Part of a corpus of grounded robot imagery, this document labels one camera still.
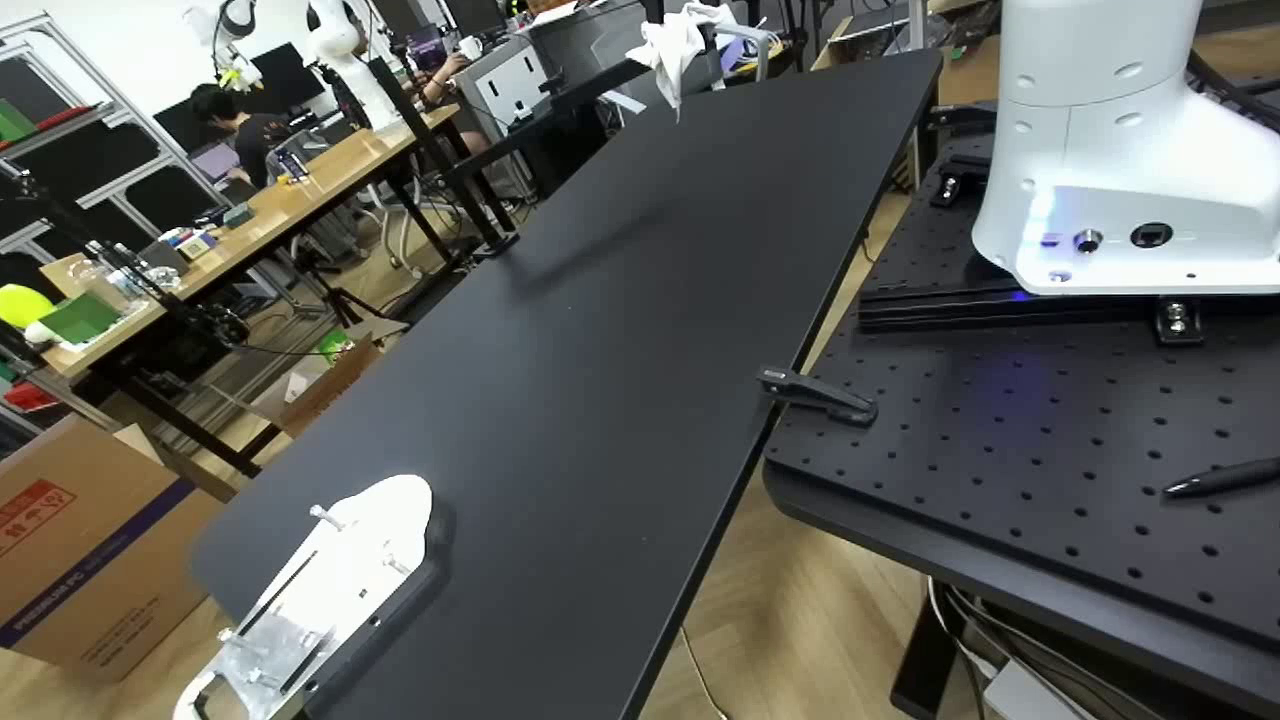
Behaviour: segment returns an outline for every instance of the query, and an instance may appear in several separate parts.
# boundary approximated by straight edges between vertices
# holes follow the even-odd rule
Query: electronic equipment
[[[1280,135],[1190,87],[1199,0],[1005,0],[971,246],[1035,295],[1275,295]]]
[[[507,26],[496,0],[441,0],[441,7],[462,38],[487,38]]]
[[[373,0],[373,7],[385,15],[391,38],[400,38],[400,39],[410,39],[434,26],[415,0]]]
[[[326,83],[293,44],[258,55],[253,68],[264,72],[264,94],[279,106],[279,111],[304,109],[308,99],[326,98]]]

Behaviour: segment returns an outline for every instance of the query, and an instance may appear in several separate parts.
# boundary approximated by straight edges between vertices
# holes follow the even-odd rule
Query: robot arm
[[[978,249],[1039,295],[1280,293],[1280,135],[1184,83],[1199,0],[1005,0]]]
[[[359,30],[347,0],[271,0],[270,7],[259,12],[258,0],[219,0],[211,38],[246,39],[271,30],[271,38],[295,39],[308,61],[329,64],[354,87],[373,133],[406,128],[406,115],[359,61],[367,30]]]

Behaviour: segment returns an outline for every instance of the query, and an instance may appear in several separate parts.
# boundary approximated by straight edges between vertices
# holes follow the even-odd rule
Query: white cable
[[[978,650],[969,650],[959,634],[951,634],[951,623],[949,623],[949,618],[943,618],[943,607],[942,607],[942,599],[935,599],[935,582],[932,582],[932,577],[925,577],[925,595],[927,595],[932,619],[951,636],[957,651],[959,651],[986,680],[994,680],[999,668],[998,668],[994,659],[986,659]]]
[[[1161,712],[1151,712],[1145,699],[1135,699],[1131,693],[1126,693],[1122,686],[1114,686],[1114,680],[1096,677],[1091,668],[1077,664],[1073,657],[1063,657],[1062,650],[1053,650],[1053,645],[1028,636],[1023,627],[994,618],[978,595],[969,599],[964,591],[951,588],[951,599],[964,606],[964,607],[957,607],[957,611],[969,618],[969,619],[978,619],[978,627],[980,627],[980,623],[998,623],[999,634],[1017,636],[1021,645],[1033,645],[1035,651],[1069,664],[1077,677],[1084,677],[1084,680],[1091,680],[1091,686],[1126,696],[1131,707],[1140,707],[1140,712],[1148,712],[1148,717],[1161,717]]]
[[[951,607],[964,618],[964,623],[978,627],[994,650],[999,650],[999,651],[1012,657],[1012,659],[1023,659],[1021,651],[1012,651],[1010,645],[999,645],[994,634],[986,634],[986,627],[978,623],[978,618],[957,606],[957,595],[949,595],[949,606],[951,606]],[[1062,705],[1069,705],[1073,717],[1091,720],[1091,712],[1090,712],[1084,705],[1077,705],[1062,686],[1053,686],[1053,680],[1049,680],[1043,673],[1035,673],[1028,659],[1023,659],[1023,673],[1028,673],[1043,693],[1053,693]]]

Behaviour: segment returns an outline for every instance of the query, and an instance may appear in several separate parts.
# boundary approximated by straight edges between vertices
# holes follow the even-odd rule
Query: computer monitor
[[[229,135],[229,133],[218,133],[218,128],[196,123],[196,111],[191,111],[190,99],[157,111],[157,123],[160,123],[190,156],[196,156],[196,151],[205,151],[205,148],[211,148],[211,145],[219,145],[219,141]]]
[[[507,26],[507,15],[496,7],[496,0],[441,0],[441,6],[453,15],[462,38],[487,38],[500,26]]]
[[[415,0],[373,0],[373,7],[385,15],[391,38],[400,39],[413,39],[434,26]]]
[[[304,109],[308,99],[326,98],[326,83],[293,44],[279,44],[253,64],[264,72],[264,87],[279,106],[279,111]]]

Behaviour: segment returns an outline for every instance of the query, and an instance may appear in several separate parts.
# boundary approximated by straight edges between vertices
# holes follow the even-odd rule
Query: black table
[[[942,61],[645,115],[205,536],[246,618],[308,508],[420,474],[449,577],[333,717],[633,717]]]
[[[971,208],[914,206],[870,293],[1005,286]],[[1280,319],[1213,319],[1155,350],[1145,319],[864,332],[816,378],[879,398],[870,432],[790,414],[772,500],[837,536],[1069,634],[1194,696],[1280,712],[1280,494],[1170,504],[1210,466],[1272,456]]]

